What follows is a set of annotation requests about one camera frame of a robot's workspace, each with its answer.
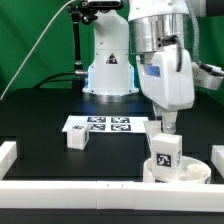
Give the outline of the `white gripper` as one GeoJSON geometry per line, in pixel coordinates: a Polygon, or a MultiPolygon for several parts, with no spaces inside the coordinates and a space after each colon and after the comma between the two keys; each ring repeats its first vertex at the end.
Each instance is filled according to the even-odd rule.
{"type": "Polygon", "coordinates": [[[155,102],[155,119],[162,120],[163,132],[168,134],[176,132],[177,113],[170,111],[191,108],[195,98],[191,58],[186,49],[182,49],[181,54],[180,71],[177,71],[176,46],[145,54],[144,61],[139,55],[136,56],[141,90],[155,102]]]}

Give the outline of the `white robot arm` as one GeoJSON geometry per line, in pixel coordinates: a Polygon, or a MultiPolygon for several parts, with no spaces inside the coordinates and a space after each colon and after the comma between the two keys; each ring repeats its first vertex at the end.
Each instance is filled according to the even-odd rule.
{"type": "Polygon", "coordinates": [[[128,0],[129,15],[117,14],[121,0],[87,0],[94,11],[94,61],[84,91],[102,99],[118,99],[139,90],[153,101],[165,133],[176,131],[177,112],[194,103],[196,85],[216,89],[221,68],[204,64],[184,48],[185,16],[206,0],[128,0]]]}

